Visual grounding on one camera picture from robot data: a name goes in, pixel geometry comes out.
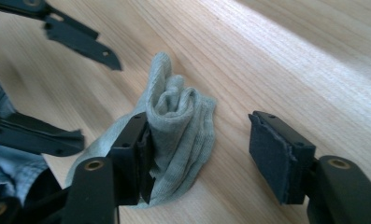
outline wooden table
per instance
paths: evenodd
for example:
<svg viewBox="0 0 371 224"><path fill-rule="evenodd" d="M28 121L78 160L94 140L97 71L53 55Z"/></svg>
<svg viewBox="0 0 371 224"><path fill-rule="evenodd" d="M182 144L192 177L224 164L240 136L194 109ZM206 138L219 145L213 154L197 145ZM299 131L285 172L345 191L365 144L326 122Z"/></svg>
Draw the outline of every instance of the wooden table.
<svg viewBox="0 0 371 224"><path fill-rule="evenodd" d="M49 41L40 21L0 13L0 81L16 108L89 145L133 109L166 51L188 86L218 100L210 161L179 200L121 209L123 223L307 223L280 206L249 154L248 114L279 116L317 157L371 178L371 0L50 0L115 50L123 72ZM61 184L76 157L46 156Z"/></svg>

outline wooden surface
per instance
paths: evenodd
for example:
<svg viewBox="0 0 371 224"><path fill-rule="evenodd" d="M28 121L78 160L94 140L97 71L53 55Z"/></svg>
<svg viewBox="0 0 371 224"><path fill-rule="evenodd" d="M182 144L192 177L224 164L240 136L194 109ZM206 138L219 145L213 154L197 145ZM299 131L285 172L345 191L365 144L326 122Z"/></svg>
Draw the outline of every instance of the wooden surface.
<svg viewBox="0 0 371 224"><path fill-rule="evenodd" d="M371 0L50 3L99 31L124 71L47 40L40 21L0 13L0 81L20 112L80 128L89 145L132 110L161 50L218 100L215 147L193 187L164 206L122 208L123 223L307 223L306 206L280 206L250 158L254 110L371 178ZM63 183L75 157L46 159Z"/></svg>

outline gray sock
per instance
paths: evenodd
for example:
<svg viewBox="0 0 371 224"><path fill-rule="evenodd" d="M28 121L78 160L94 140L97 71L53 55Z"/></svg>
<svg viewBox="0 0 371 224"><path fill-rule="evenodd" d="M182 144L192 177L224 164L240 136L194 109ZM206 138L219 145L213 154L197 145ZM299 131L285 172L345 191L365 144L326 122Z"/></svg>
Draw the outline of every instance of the gray sock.
<svg viewBox="0 0 371 224"><path fill-rule="evenodd" d="M175 200L192 185L197 173L208 160L215 134L212 115L215 100L194 88L184 88L182 76L172 76L167 54L158 53L152 60L147 89L132 113L118 119L95 140L71 167L66 178L70 185L76 166L91 157L106 156L121 130L135 114L146 111L153 143L156 177L150 204L139 208Z"/></svg>

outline gray cloth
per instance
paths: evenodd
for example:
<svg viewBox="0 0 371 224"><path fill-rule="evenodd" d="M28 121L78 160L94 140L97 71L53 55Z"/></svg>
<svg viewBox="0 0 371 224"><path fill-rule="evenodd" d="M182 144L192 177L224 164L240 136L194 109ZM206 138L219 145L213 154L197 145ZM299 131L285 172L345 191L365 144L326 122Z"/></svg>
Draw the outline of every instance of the gray cloth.
<svg viewBox="0 0 371 224"><path fill-rule="evenodd" d="M156 182L150 204L140 203L136 207L145 208L175 200L191 187L210 156L215 140L215 104L215 100L198 90L184 88L183 77L172 76L168 55L158 53L151 63L148 87L136 108L119 118L85 150L72 166L66 184L71 184L74 170L80 162L106 156L128 120L146 111L156 162L150 173L156 177Z"/></svg>
<svg viewBox="0 0 371 224"><path fill-rule="evenodd" d="M0 118L15 109L0 86ZM0 146L0 198L13 196L24 203L36 178L48 169L42 156Z"/></svg>

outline cloth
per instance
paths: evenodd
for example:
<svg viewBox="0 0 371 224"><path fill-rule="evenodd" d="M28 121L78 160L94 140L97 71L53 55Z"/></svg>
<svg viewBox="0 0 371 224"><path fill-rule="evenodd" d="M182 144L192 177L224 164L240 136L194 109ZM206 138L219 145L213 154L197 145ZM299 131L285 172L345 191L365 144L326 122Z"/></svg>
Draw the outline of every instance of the cloth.
<svg viewBox="0 0 371 224"><path fill-rule="evenodd" d="M213 111L215 100L194 88L184 88L184 78L172 76L167 54L155 55L150 68L149 83L136 108L111 125L74 163L66 184L70 185L75 168L91 157L104 157L128 120L146 111L150 124L156 165L150 173L156 177L150 204L146 208L175 200L192 185L197 173L207 162L213 148L215 134Z"/></svg>
<svg viewBox="0 0 371 224"><path fill-rule="evenodd" d="M15 109L0 86L0 118ZM0 198L13 196L24 203L37 177L48 169L42 156L0 146Z"/></svg>

